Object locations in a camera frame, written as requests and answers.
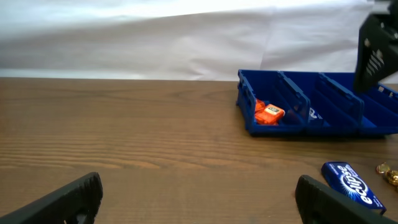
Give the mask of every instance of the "blue bin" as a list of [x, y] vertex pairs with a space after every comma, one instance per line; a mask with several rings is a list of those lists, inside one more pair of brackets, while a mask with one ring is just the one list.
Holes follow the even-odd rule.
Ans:
[[[239, 70], [238, 100], [245, 128], [250, 134], [298, 134], [308, 120], [309, 100], [303, 91], [277, 71]], [[254, 118], [256, 99], [282, 108], [285, 116], [278, 126], [257, 124]]]
[[[353, 73], [326, 73], [326, 76], [353, 91]], [[378, 84], [365, 93], [357, 94], [364, 101], [360, 134], [386, 135], [398, 133], [398, 94]]]
[[283, 73], [303, 90], [310, 99], [310, 107], [324, 120], [321, 124], [308, 123], [308, 134], [349, 135], [358, 131], [363, 117], [363, 100], [323, 73]]

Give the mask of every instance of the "white sheet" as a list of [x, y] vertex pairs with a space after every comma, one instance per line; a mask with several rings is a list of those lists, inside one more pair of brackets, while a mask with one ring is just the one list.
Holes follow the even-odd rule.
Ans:
[[353, 71], [366, 0], [0, 2], [0, 76], [237, 80]]

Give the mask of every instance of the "white fabric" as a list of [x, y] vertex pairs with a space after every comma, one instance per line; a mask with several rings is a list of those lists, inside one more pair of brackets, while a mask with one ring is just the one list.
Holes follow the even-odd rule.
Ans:
[[0, 76], [237, 80], [352, 72], [366, 0], [0, 2]]

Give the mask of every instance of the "orange package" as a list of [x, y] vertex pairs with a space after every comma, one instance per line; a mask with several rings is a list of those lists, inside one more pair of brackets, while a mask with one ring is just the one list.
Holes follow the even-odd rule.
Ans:
[[256, 99], [256, 109], [254, 110], [254, 113], [263, 111], [265, 108], [266, 104], [263, 101]]
[[285, 111], [283, 109], [269, 104], [263, 111], [256, 113], [254, 117], [259, 124], [277, 125], [278, 120], [283, 118], [284, 115]]

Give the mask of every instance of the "wooden table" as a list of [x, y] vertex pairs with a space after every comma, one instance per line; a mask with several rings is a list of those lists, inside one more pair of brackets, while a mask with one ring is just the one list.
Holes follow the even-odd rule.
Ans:
[[300, 175], [349, 162], [398, 221], [398, 137], [252, 138], [236, 82], [0, 80], [0, 215], [90, 171], [101, 223], [302, 223]]

